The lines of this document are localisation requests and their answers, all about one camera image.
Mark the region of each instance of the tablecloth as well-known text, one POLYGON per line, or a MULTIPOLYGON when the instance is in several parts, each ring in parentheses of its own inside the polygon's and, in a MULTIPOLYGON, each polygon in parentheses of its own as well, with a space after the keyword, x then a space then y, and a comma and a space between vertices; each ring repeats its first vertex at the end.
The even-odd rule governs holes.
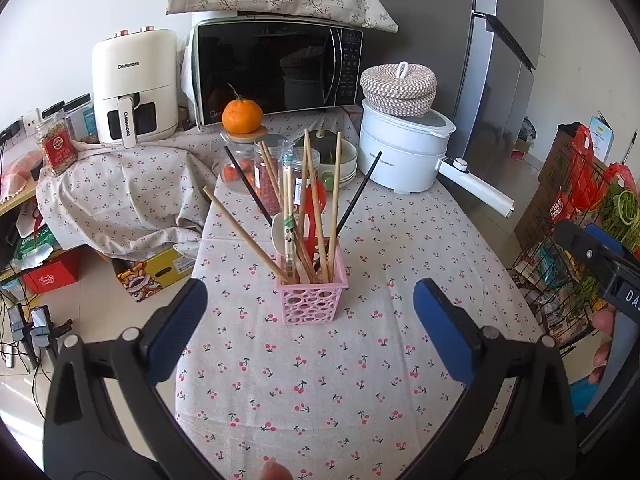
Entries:
MULTIPOLYGON (((357 142, 352 128, 346 138, 357 142)), ((340 193, 340 210, 360 174, 340 193)), ((216 195, 274 253, 247 196, 216 195)), ((415 315, 412 291, 432 277, 479 325, 536 340, 529 308, 486 242, 438 182, 399 196, 369 183, 340 234, 350 287, 332 322, 284 326, 274 275, 213 206, 193 277, 209 307, 178 362, 176 417, 229 479, 257 478, 269 457, 298 480, 395 478, 462 392, 415 315)), ((472 454, 491 442, 505 381, 472 454)))
MULTIPOLYGON (((270 133, 300 126, 344 129, 341 108, 266 116, 270 133)), ((42 216, 63 248, 87 244, 103 254, 143 260, 176 243, 200 241, 215 183, 222 124, 178 132, 126 150, 121 144, 74 142, 78 161, 60 176, 44 170, 36 196, 42 216)))

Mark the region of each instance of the pink plastic basket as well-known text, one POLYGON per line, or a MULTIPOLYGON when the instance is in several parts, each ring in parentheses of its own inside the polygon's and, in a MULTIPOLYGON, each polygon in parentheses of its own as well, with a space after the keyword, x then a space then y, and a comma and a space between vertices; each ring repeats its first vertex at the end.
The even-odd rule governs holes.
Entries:
MULTIPOLYGON (((278 258, 281 269, 284 268, 284 256, 278 258)), ((284 324, 328 323, 334 319, 340 296, 349 287, 347 273, 342 260, 340 244, 335 243, 334 283, 300 283, 286 285, 278 279, 276 288, 282 302, 282 320, 284 324)))

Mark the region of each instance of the blue gripper pad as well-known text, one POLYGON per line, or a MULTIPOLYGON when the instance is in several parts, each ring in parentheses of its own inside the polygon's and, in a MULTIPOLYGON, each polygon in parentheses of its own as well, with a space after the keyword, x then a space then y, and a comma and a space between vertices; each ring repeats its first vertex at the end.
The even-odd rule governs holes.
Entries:
POLYGON ((200 280, 189 279, 173 301, 158 309, 143 328, 152 339, 143 339, 149 384, 167 380, 174 371, 184 347, 207 309, 207 287, 200 280))
POLYGON ((478 326, 465 310, 451 304, 431 278, 415 284, 414 309, 449 375, 468 388, 482 351, 478 326))
POLYGON ((606 234, 596 224, 589 224, 584 228, 591 236, 596 238, 601 244, 603 244, 609 251, 616 253, 618 256, 624 256, 625 250, 622 243, 616 240, 613 236, 606 234))

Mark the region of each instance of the white wall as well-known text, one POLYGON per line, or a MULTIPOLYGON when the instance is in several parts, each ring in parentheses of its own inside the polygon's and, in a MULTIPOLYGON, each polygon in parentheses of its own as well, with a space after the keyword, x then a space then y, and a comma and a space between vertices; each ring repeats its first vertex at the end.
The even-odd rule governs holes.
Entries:
POLYGON ((10 0, 0 13, 0 130, 31 108, 92 91, 94 44, 116 30, 170 28, 178 38, 190 14, 166 16, 166 0, 10 0))
MULTIPOLYGON (((527 116, 545 160, 561 123, 589 125, 599 109, 614 130, 606 162, 622 160, 640 128, 640 52, 609 0, 544 0, 542 45, 527 116)), ((627 160, 640 177, 640 139, 627 160)))

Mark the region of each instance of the refrigerator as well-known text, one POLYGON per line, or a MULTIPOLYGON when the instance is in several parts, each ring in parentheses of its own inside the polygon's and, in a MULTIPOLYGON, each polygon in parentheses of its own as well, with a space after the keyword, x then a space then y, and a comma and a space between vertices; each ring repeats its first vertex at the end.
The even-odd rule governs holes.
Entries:
POLYGON ((361 67, 406 60, 431 68, 433 108, 456 125, 447 155, 499 187, 529 104, 543 0, 380 1, 399 30, 367 30, 361 67))

